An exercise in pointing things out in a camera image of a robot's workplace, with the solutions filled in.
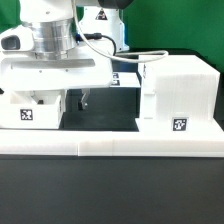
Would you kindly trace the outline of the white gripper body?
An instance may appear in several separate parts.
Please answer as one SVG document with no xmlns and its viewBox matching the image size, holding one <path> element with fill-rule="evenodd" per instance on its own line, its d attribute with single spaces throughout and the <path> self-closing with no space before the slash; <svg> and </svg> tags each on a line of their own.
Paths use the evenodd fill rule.
<svg viewBox="0 0 224 224">
<path fill-rule="evenodd" d="M 9 57 L 0 61 L 0 87 L 13 91 L 45 91 L 108 87 L 112 64 L 101 57 L 42 61 Z"/>
</svg>

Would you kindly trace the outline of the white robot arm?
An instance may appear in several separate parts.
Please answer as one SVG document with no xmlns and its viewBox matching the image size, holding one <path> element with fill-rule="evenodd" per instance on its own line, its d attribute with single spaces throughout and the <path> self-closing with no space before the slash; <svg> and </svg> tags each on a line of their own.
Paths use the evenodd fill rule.
<svg viewBox="0 0 224 224">
<path fill-rule="evenodd" d="M 44 91 L 107 87 L 111 60 L 76 46 L 75 8 L 119 10 L 133 0 L 19 0 L 21 24 L 0 34 L 0 103 L 28 104 Z"/>
</svg>

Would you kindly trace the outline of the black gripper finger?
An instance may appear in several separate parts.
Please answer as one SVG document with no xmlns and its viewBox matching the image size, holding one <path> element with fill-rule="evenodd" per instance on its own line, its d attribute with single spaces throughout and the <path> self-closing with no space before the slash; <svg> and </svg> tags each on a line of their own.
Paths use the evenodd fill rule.
<svg viewBox="0 0 224 224">
<path fill-rule="evenodd" d="M 85 110 L 88 106 L 87 104 L 87 99 L 90 95 L 90 90 L 89 89 L 83 89 L 82 90 L 82 98 L 78 102 L 78 108 L 80 110 Z"/>
</svg>

